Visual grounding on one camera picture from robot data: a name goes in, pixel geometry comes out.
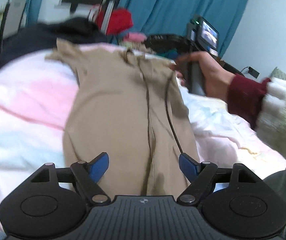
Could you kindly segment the person right hand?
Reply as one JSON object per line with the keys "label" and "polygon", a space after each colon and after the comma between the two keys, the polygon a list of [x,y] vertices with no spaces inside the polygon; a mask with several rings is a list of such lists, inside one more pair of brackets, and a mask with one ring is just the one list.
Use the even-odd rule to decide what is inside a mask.
{"label": "person right hand", "polygon": [[217,98],[227,103],[228,89],[235,74],[223,69],[219,63],[207,52],[196,51],[176,59],[170,68],[181,72],[183,64],[196,62],[204,75],[205,93],[211,98]]}

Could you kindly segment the red and white sleeve forearm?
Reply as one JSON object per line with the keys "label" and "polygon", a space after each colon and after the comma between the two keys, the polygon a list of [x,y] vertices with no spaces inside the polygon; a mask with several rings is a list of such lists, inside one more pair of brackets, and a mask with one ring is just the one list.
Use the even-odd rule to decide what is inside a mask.
{"label": "red and white sleeve forearm", "polygon": [[257,137],[286,159],[286,81],[259,83],[236,75],[228,87],[228,111],[250,123]]}

